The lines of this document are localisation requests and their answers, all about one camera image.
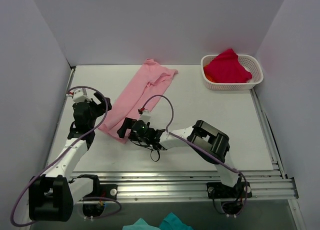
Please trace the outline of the pink t-shirt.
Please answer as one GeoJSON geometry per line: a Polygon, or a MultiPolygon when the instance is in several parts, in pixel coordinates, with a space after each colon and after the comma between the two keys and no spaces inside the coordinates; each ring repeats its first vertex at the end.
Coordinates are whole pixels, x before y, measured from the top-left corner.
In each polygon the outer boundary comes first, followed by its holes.
{"type": "Polygon", "coordinates": [[[98,129],[125,144],[129,133],[127,132],[124,138],[120,138],[117,134],[124,119],[126,117],[138,119],[140,116],[138,109],[151,96],[163,95],[178,73],[176,69],[164,67],[153,59],[146,59],[116,99],[98,129]]]}

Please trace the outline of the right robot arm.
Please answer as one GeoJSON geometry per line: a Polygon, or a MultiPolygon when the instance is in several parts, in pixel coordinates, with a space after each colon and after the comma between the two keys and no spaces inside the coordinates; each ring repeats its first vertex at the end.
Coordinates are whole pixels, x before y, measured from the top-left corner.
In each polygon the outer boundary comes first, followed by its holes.
{"type": "Polygon", "coordinates": [[[203,160],[216,165],[224,194],[234,196],[239,192],[241,177],[229,156],[230,138],[205,121],[169,132],[150,127],[149,120],[125,118],[117,134],[124,138],[126,133],[131,142],[156,152],[191,147],[203,160]]]}

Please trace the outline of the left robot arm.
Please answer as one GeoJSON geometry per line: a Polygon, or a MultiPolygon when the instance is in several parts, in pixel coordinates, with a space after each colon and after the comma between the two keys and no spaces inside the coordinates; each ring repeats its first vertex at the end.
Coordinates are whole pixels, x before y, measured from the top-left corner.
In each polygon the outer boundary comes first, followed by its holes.
{"type": "Polygon", "coordinates": [[[87,153],[95,138],[96,120],[105,118],[112,109],[108,97],[95,92],[97,104],[85,89],[72,94],[73,122],[65,146],[46,170],[31,179],[28,188],[29,217],[34,221],[68,221],[74,204],[82,197],[96,199],[101,187],[95,177],[82,177],[73,183],[69,178],[80,159],[87,153]]]}

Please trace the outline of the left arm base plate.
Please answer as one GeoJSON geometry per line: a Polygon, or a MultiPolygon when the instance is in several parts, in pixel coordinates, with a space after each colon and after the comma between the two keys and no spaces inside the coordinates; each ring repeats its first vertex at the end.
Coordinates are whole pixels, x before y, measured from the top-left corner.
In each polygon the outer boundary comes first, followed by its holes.
{"type": "Polygon", "coordinates": [[[117,184],[94,184],[92,192],[85,194],[80,201],[117,201],[118,185],[117,184]]]}

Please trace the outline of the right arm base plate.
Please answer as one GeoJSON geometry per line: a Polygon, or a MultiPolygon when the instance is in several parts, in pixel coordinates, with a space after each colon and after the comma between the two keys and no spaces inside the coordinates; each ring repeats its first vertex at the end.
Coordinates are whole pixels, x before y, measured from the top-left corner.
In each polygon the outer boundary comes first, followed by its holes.
{"type": "Polygon", "coordinates": [[[245,183],[237,183],[234,187],[223,185],[221,182],[207,182],[208,198],[227,199],[227,198],[244,198],[245,197],[245,183]]]}

